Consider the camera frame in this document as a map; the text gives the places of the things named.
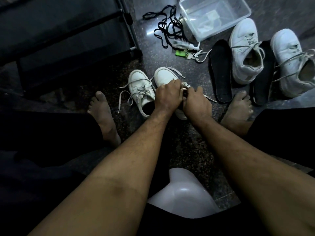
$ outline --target sneaker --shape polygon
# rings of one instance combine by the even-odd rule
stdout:
[[[278,31],[270,45],[281,70],[276,81],[280,81],[285,96],[295,98],[315,88],[314,49],[303,52],[299,39],[290,29]]]
[[[249,84],[264,68],[265,53],[259,47],[258,33],[254,21],[246,18],[233,29],[229,45],[232,49],[232,73],[239,84]]]
[[[154,100],[155,100],[155,88],[152,85],[151,80],[146,76],[144,72],[141,70],[134,70],[130,73],[128,78],[128,83],[124,87],[129,86],[129,91],[122,91],[119,95],[119,104],[118,104],[118,113],[120,111],[121,106],[121,94],[124,92],[128,92],[130,94],[130,98],[128,99],[128,103],[131,99],[131,104],[135,101],[141,115],[147,119],[154,110]]]
[[[174,68],[161,67],[161,68],[158,68],[154,73],[154,81],[157,87],[160,87],[163,84],[168,84],[173,79],[175,80],[178,79],[178,77],[174,74],[172,70],[175,71],[179,76],[185,78],[178,70]],[[176,109],[175,114],[180,120],[187,120],[187,117],[185,116],[182,110]]]

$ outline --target plastic container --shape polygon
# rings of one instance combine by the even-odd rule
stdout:
[[[179,6],[198,42],[235,26],[252,13],[244,0],[181,0]]]

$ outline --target dark speckled floor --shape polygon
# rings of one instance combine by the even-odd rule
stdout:
[[[203,86],[204,93],[215,97],[208,70],[208,61],[198,64],[193,60],[176,57],[169,47],[164,49],[161,41],[153,35],[158,19],[143,21],[141,16],[148,11],[158,11],[167,4],[178,3],[179,0],[126,0],[135,20],[135,29],[139,39],[143,57],[135,60],[113,58],[95,64],[89,68],[72,74],[73,81],[59,89],[42,95],[39,99],[26,100],[20,97],[21,87],[14,63],[6,66],[3,73],[10,74],[5,83],[0,81],[2,109],[42,112],[85,112],[90,98],[97,90],[103,91],[112,109],[122,140],[127,139],[143,122],[136,105],[127,104],[128,95],[123,95],[121,113],[118,114],[118,100],[127,83],[128,75],[135,69],[144,71],[151,77],[159,67],[178,69],[191,86]],[[283,28],[291,28],[300,37],[304,49],[314,48],[315,41],[315,0],[246,0],[252,9],[251,18],[258,28],[260,41],[271,39],[274,33]],[[228,40],[232,29],[228,29],[201,43],[204,50],[210,50],[219,39]],[[315,107],[315,90],[291,100],[281,100],[272,96],[272,101],[263,107],[254,108],[253,119],[265,108],[303,108]],[[227,109],[226,104],[213,104],[213,117],[220,120]],[[183,167],[190,170],[203,186],[210,192],[221,209],[227,209],[239,203],[221,170],[217,167],[211,149],[208,149],[202,137],[188,121],[180,121],[173,117],[166,130],[170,140],[170,168]],[[103,157],[98,151],[83,156],[72,162],[73,166],[88,173]]]

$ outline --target person's right arm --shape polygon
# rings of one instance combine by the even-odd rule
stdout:
[[[183,110],[272,235],[315,235],[313,177],[256,149],[218,124],[211,117],[212,105],[201,87],[196,92],[189,88]]]

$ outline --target white plastic stool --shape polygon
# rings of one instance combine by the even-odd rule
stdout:
[[[202,218],[220,212],[194,174],[183,168],[169,170],[170,183],[148,203],[185,218]]]

